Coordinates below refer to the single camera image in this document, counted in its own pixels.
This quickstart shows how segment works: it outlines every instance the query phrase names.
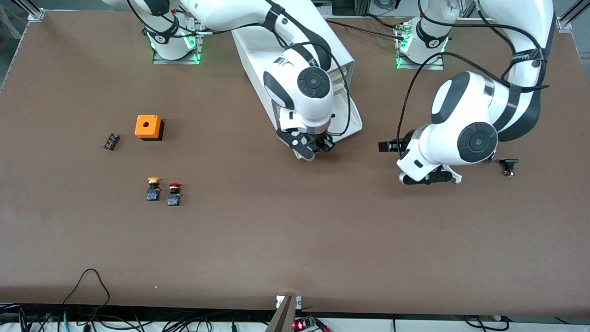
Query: floor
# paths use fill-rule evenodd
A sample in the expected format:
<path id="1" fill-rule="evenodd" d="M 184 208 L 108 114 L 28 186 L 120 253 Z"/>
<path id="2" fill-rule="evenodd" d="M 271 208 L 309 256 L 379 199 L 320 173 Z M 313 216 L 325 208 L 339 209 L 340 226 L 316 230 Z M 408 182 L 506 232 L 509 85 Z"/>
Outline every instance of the floor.
<path id="1" fill-rule="evenodd" d="M 404 16 L 410 14 L 412 12 L 417 12 L 416 8 L 413 8 L 412 5 L 408 5 L 411 0 L 403 0 L 400 3 L 399 10 L 397 11 L 388 11 L 386 9 L 377 8 L 374 3 L 371 4 L 370 12 L 374 14 L 385 14 L 385 15 L 396 15 L 396 12 L 399 12 L 398 15 L 403 14 Z M 564 13 L 576 0 L 553 0 L 555 6 L 555 12 L 560 15 Z M 71 10 L 114 10 L 115 8 L 110 7 L 103 3 L 101 0 L 34 0 L 34 3 L 40 7 L 45 9 L 71 9 Z M 6 9 L 10 10 L 11 12 L 17 14 L 21 18 L 26 18 L 27 14 L 14 5 L 10 0 L 0 0 L 0 5 L 4 6 Z M 23 31 L 25 25 L 18 21 L 17 19 L 12 19 L 11 22 L 14 24 L 14 27 L 18 31 Z M 580 56 L 580 60 L 582 65 L 586 71 L 586 76 L 588 78 L 588 82 L 590 83 L 590 11 L 582 14 L 573 24 L 572 24 L 572 33 L 573 38 L 576 42 L 576 47 L 578 49 L 578 54 Z M 6 73 L 8 72 L 8 68 L 12 57 L 17 49 L 18 40 L 15 40 L 9 36 L 8 30 L 6 26 L 0 25 L 0 77 L 5 77 Z"/>

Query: metal bracket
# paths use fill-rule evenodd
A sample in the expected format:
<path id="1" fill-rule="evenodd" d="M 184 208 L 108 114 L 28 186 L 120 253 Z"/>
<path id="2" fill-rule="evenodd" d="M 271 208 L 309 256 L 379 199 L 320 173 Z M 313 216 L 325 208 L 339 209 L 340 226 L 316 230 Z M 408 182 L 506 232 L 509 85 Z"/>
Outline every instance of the metal bracket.
<path id="1" fill-rule="evenodd" d="M 277 309 L 283 303 L 285 295 L 277 295 Z M 295 297 L 295 309 L 301 310 L 301 297 Z"/>
<path id="2" fill-rule="evenodd" d="M 277 311 L 268 323 L 265 332 L 292 332 L 295 313 L 301 307 L 301 297 L 277 296 Z"/>
<path id="3" fill-rule="evenodd" d="M 201 31 L 203 29 L 203 25 L 200 22 L 195 22 L 194 19 L 191 19 L 193 25 L 187 27 L 189 30 L 194 31 Z M 201 53 L 203 50 L 203 35 L 185 37 L 186 42 L 188 44 L 195 44 L 195 48 L 193 48 L 190 52 L 188 52 L 184 57 L 177 59 L 177 60 L 167 60 L 160 56 L 156 52 L 153 51 L 153 64 L 199 64 L 201 63 Z"/>
<path id="4" fill-rule="evenodd" d="M 41 22 L 45 17 L 45 10 L 43 8 L 39 8 L 39 13 L 36 14 L 38 14 L 36 17 L 32 14 L 29 14 L 29 17 L 27 19 L 31 22 Z"/>
<path id="5" fill-rule="evenodd" d="M 570 23 L 563 25 L 563 22 L 561 21 L 561 18 L 558 17 L 555 20 L 555 24 L 557 25 L 557 31 L 560 34 L 570 34 L 572 33 L 572 25 Z"/>
<path id="6" fill-rule="evenodd" d="M 576 20 L 583 12 L 590 7 L 590 0 L 578 0 L 568 10 L 557 18 L 557 28 L 559 33 L 572 32 L 572 22 Z"/>

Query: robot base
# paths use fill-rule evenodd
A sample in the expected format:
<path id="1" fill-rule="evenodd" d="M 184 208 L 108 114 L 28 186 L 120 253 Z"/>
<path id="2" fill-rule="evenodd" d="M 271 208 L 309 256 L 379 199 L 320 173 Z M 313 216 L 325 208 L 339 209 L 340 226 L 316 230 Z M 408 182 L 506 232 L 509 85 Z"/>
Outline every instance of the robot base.
<path id="1" fill-rule="evenodd" d="M 185 17 L 181 13 L 177 13 L 176 16 L 180 18 L 180 23 L 191 31 L 201 31 L 204 28 L 200 22 L 195 21 L 195 19 L 192 17 Z M 154 41 L 148 37 L 153 49 L 152 63 L 199 64 L 201 62 L 201 52 L 203 49 L 203 37 L 203 35 L 184 37 L 178 39 L 179 43 L 174 41 L 174 43 L 165 45 L 156 45 L 154 44 Z M 176 60 L 170 60 L 169 58 L 162 57 L 159 52 L 165 52 L 168 56 L 173 56 L 172 58 L 180 58 L 177 58 Z"/>
<path id="2" fill-rule="evenodd" d="M 410 26 L 411 21 L 404 22 L 401 25 Z M 406 40 L 408 39 L 408 33 L 404 32 L 404 31 L 398 31 L 398 30 L 394 29 L 394 35 L 399 36 L 399 37 L 404 37 L 404 38 L 406 38 Z M 418 68 L 420 68 L 420 66 L 422 64 L 413 62 L 412 60 L 410 60 L 408 58 L 408 56 L 406 56 L 400 50 L 400 48 L 405 47 L 404 43 L 407 42 L 406 40 L 397 40 L 397 39 L 395 40 L 395 67 L 397 69 L 418 69 Z M 426 66 L 424 66 L 424 69 L 443 70 L 444 69 L 443 57 L 438 57 L 431 64 L 427 64 Z"/>

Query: white mounting plate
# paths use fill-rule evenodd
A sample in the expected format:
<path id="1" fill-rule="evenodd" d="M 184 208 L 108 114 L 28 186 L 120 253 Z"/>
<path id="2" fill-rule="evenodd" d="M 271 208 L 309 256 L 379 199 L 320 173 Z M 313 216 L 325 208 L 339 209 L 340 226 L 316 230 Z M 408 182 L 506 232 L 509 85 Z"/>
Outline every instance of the white mounting plate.
<path id="1" fill-rule="evenodd" d="M 283 303 L 284 299 L 285 295 L 277 295 L 277 309 L 281 305 L 281 303 Z M 297 301 L 297 306 L 295 307 L 295 309 L 301 310 L 301 297 L 295 297 L 295 300 Z"/>
<path id="2" fill-rule="evenodd" d="M 27 20 L 29 20 L 31 22 L 41 22 L 43 20 L 43 18 L 45 17 L 45 10 L 43 8 L 39 8 L 39 11 L 41 12 L 41 15 L 39 15 L 39 18 L 34 18 L 32 15 L 29 15 Z"/>

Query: gray floor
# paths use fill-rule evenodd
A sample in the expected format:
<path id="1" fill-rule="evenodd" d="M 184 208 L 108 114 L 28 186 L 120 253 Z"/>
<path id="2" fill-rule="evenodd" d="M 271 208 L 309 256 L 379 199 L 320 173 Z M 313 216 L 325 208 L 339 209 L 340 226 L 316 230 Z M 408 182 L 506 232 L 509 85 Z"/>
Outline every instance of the gray floor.
<path id="1" fill-rule="evenodd" d="M 410 1 L 415 0 L 403 0 L 404 6 Z M 575 0 L 553 0 L 555 11 L 558 15 L 564 13 Z M 104 4 L 101 0 L 34 0 L 34 3 L 45 9 L 73 9 L 73 10 L 113 10 L 115 8 Z M 26 13 L 15 6 L 10 0 L 0 0 L 0 4 L 18 14 L 20 17 L 26 18 Z M 381 14 L 382 9 L 378 10 L 374 14 Z M 18 20 L 14 21 L 15 28 L 22 31 L 24 25 Z M 573 24 L 573 38 L 578 48 L 578 54 L 584 69 L 586 70 L 586 76 L 590 83 L 590 10 L 582 14 Z M 7 30 L 0 29 L 0 36 L 7 34 Z M 17 49 L 18 41 L 6 37 L 7 39 L 0 45 L 0 77 L 4 78 L 8 67 L 10 65 L 12 56 Z"/>

